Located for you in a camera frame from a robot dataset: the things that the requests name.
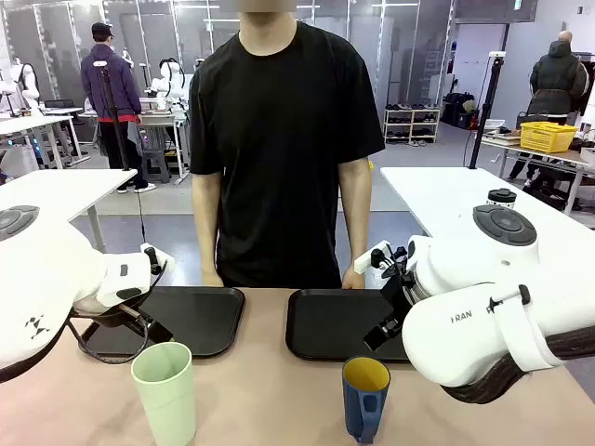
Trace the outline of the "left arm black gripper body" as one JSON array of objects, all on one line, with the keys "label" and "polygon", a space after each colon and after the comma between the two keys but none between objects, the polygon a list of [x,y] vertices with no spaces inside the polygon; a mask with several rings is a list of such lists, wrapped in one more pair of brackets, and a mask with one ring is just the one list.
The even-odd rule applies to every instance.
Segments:
[{"label": "left arm black gripper body", "polygon": [[99,324],[114,328],[124,326],[143,340],[154,344],[173,340],[173,334],[158,320],[140,308],[133,308],[125,304],[111,308],[99,316]]}]

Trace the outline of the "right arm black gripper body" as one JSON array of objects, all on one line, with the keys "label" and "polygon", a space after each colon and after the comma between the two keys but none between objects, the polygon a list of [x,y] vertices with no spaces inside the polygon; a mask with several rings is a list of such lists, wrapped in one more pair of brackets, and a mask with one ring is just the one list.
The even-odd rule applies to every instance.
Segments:
[{"label": "right arm black gripper body", "polygon": [[410,273],[403,273],[398,268],[383,273],[382,276],[388,278],[380,293],[392,307],[390,317],[396,321],[404,321],[404,318],[415,304],[412,294],[413,287],[416,284],[415,279]]}]

